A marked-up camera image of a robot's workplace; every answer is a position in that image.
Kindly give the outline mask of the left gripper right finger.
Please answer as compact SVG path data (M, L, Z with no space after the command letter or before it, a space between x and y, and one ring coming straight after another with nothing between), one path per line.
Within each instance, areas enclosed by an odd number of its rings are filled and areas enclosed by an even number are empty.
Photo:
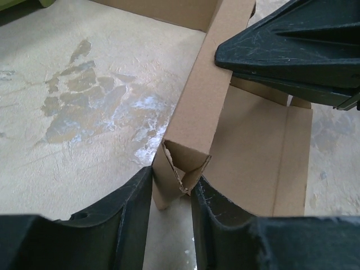
M259 217L200 178L191 192L198 269L358 269L359 217Z

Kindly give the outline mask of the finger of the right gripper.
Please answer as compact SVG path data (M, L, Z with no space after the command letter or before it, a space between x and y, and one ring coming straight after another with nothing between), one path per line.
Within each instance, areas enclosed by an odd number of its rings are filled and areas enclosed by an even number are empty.
M287 2L220 44L215 64L252 80L356 89L359 2Z
M337 110L359 110L359 88L337 88L290 80L265 78L234 72L235 78L262 84L315 104L331 106Z

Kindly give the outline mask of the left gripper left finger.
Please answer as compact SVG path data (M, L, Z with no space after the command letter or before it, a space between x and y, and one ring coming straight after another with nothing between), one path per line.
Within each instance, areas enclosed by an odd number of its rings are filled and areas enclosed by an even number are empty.
M1 216L2 269L142 269L152 168L69 220Z

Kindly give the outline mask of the brown paper box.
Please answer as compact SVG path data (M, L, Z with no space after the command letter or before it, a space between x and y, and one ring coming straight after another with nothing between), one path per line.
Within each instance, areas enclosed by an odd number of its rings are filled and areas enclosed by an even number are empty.
M200 176L243 209L304 215L313 111L309 102L215 66L218 46L244 30L254 1L106 1L105 5L205 32L153 162L158 209Z

